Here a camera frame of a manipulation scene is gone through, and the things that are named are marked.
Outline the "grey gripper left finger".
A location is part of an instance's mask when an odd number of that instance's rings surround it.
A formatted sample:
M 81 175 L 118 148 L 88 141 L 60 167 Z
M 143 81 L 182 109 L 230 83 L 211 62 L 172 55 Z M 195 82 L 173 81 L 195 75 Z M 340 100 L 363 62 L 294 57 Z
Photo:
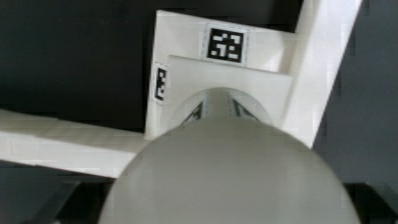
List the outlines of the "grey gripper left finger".
M 61 210 L 63 204 L 67 202 L 69 196 L 79 185 L 77 181 L 65 181 L 60 184 L 58 190 L 51 195 L 42 208 L 33 216 L 33 224 L 51 224 L 54 221 L 56 214 Z

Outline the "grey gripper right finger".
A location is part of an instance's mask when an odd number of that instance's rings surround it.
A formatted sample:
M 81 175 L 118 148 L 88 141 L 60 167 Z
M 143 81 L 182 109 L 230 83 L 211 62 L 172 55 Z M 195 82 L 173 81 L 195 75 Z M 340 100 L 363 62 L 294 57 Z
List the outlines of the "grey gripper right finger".
M 371 209 L 369 224 L 398 224 L 398 193 L 379 183 L 371 184 L 376 202 Z

